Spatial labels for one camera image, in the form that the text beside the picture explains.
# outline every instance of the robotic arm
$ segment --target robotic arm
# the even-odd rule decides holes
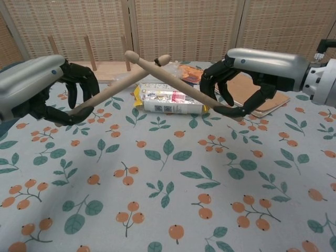
[[[74,108],[77,85],[83,90],[84,101],[99,93],[98,81],[88,67],[69,63],[61,55],[51,55],[12,64],[0,71],[0,123],[30,114],[37,120],[45,119],[63,125],[85,120],[93,111],[86,107],[77,114],[46,106],[50,87],[63,82],[68,89],[68,103]]]
[[[336,47],[336,40],[322,40],[316,62],[305,58],[280,52],[263,51],[246,48],[234,48],[227,52],[225,58],[204,70],[201,92],[216,99],[215,84],[219,93],[230,105],[234,99],[227,89],[227,81],[240,72],[251,76],[253,83],[260,86],[242,107],[217,107],[214,110],[229,117],[244,117],[260,107],[267,99],[272,99],[277,90],[304,92],[313,103],[336,107],[336,59],[320,63],[328,47]]]

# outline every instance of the wooden drumstick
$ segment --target wooden drumstick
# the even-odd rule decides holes
[[[170,60],[171,60],[170,55],[162,55],[158,58],[158,61],[161,66],[167,65],[170,62]],[[79,106],[69,111],[68,114],[69,115],[76,114],[78,111],[80,111],[82,108],[85,108],[85,107],[89,107],[89,106],[95,107],[101,104],[102,102],[106,101],[107,99],[111,98],[112,96],[116,95],[120,91],[124,90],[125,88],[129,87],[130,85],[145,78],[147,75],[149,75],[149,73],[146,72],[146,70],[142,68],[132,70],[128,76],[126,76],[125,78],[121,80],[114,82],[111,87],[108,87],[102,90],[100,93],[96,94],[89,100],[83,102]],[[59,124],[59,123],[55,123],[55,125],[58,127],[62,126],[62,124]]]
[[[151,64],[147,60],[140,58],[140,56],[133,52],[127,51],[125,53],[125,57],[129,59],[130,62],[133,64],[138,64],[140,67],[145,69],[149,72],[152,76],[158,78],[159,80],[167,83],[168,85],[172,86],[173,88],[177,89],[178,91],[194,98],[195,100],[199,101],[200,103],[209,106],[210,108],[224,106],[220,102],[212,99],[211,97],[207,96],[206,94],[198,91],[197,89],[189,86],[187,83],[183,82],[179,78],[171,75],[170,73],[166,72],[164,69],[160,68],[159,66],[155,66]],[[232,118],[233,120],[240,122],[243,118]]]

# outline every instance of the wicker panel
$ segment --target wicker panel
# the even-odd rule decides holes
[[[335,9],[335,0],[250,0],[237,46],[312,59]]]
[[[5,0],[32,58],[50,55],[52,35],[59,53],[72,61],[88,61],[85,34],[96,60],[123,60],[124,33],[120,0]]]
[[[238,0],[135,0],[141,57],[219,60],[229,48]]]
[[[0,14],[0,69],[21,60],[21,53],[7,30],[6,23]]]

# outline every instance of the colorful package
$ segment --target colorful package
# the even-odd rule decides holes
[[[164,83],[140,83],[134,91],[134,106],[159,113],[201,114],[207,107]]]

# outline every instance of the green leaf print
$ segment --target green leaf print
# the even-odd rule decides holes
[[[161,243],[153,241],[148,245],[147,252],[162,252]]]

